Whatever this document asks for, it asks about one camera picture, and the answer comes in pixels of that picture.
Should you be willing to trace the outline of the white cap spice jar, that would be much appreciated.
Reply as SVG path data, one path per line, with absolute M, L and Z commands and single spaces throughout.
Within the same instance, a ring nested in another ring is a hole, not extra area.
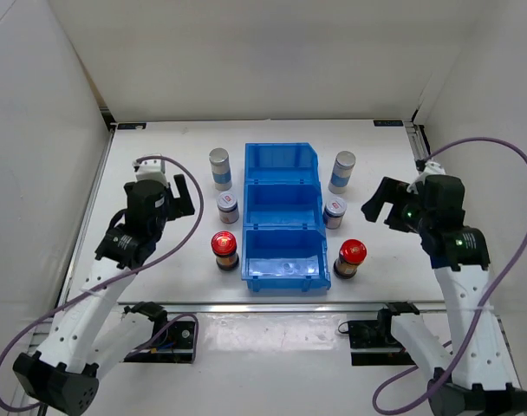
M 338 229 L 347 210 L 347 202 L 341 197 L 331 198 L 324 206 L 323 222 L 330 229 Z
M 239 211 L 237 197 L 232 192 L 221 192 L 217 198 L 217 208 L 220 220 L 225 224 L 238 221 Z

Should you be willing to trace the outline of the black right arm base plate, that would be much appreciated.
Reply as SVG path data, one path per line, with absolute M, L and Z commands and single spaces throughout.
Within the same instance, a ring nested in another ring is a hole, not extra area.
M 353 367 L 412 366 L 409 353 L 394 338 L 379 332 L 376 320 L 345 321 L 337 327 L 338 335 L 348 337 Z

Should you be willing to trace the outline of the silver cap shaker bottle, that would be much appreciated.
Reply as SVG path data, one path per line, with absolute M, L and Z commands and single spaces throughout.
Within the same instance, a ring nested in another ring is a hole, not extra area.
M 328 189 L 334 194 L 342 194 L 348 187 L 351 173 L 355 167 L 355 155 L 350 151 L 341 151 L 335 156 L 335 163 L 329 180 Z
M 231 167 L 228 152 L 221 147 L 214 148 L 209 153 L 211 173 L 217 190 L 223 192 L 231 188 Z

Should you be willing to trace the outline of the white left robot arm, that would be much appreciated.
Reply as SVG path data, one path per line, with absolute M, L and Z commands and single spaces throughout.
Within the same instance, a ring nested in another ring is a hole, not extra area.
M 100 331 L 122 292 L 150 266 L 166 224 L 195 213 L 184 175 L 173 181 L 177 195 L 161 172 L 139 173 L 125 184 L 127 206 L 110 221 L 82 293 L 57 309 L 62 317 L 36 351 L 14 361 L 28 396 L 67 415 L 82 415 L 110 369 L 165 342 L 175 321 L 154 302 L 125 308 L 116 327 L 104 335 Z

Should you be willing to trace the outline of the red cap sauce jar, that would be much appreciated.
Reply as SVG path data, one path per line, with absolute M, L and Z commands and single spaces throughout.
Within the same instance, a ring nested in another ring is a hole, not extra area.
M 344 241 L 339 249 L 338 258 L 334 262 L 335 274 L 341 279 L 354 277 L 367 254 L 367 247 L 360 240 L 348 239 Z
M 211 249 L 221 270 L 231 271 L 237 268 L 239 264 L 237 240 L 231 232 L 217 232 L 211 239 Z

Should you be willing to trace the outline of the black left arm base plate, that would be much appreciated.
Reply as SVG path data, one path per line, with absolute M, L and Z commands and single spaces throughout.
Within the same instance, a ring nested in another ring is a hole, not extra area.
M 198 342 L 198 320 L 193 316 L 181 315 L 159 341 L 149 348 L 134 351 L 126 363 L 150 364 L 193 364 Z

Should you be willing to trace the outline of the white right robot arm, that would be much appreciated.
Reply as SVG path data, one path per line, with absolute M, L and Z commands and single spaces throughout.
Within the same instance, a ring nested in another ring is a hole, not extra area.
M 483 233 L 464 223 L 464 197 L 464 185 L 453 176 L 432 174 L 413 184 L 385 177 L 362 206 L 365 219 L 374 222 L 391 204 L 386 225 L 420 236 L 445 301 L 452 351 L 409 302 L 382 309 L 375 335 L 385 346 L 400 343 L 427 377 L 433 414 L 519 415 L 527 412 L 527 391 L 513 380 L 498 319 L 482 299 L 490 257 Z

